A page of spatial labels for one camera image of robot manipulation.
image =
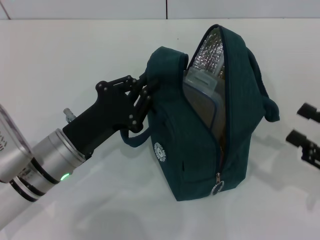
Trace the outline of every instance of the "silver foil lining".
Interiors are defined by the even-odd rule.
[[[225,79],[225,64],[220,65],[220,59],[224,57],[224,46],[221,39],[220,29],[213,29],[204,40],[197,53],[192,67],[206,70]]]

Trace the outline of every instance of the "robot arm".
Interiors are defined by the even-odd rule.
[[[0,230],[82,163],[118,130],[139,133],[152,107],[156,79],[146,74],[96,86],[97,100],[78,117],[65,109],[68,125],[31,148],[0,105]]]

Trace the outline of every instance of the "circular logo patch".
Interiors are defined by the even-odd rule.
[[[164,162],[166,160],[166,152],[165,152],[164,148],[157,142],[154,144],[154,152],[155,152],[156,157],[161,162]]]

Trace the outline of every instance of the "green led light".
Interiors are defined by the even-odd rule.
[[[65,175],[62,176],[62,178],[60,179],[60,181],[63,181],[66,177],[68,177],[70,175],[70,173],[67,173]]]

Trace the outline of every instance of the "plastic container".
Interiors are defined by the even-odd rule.
[[[226,124],[225,81],[206,70],[190,67],[182,87],[193,109],[219,140]]]

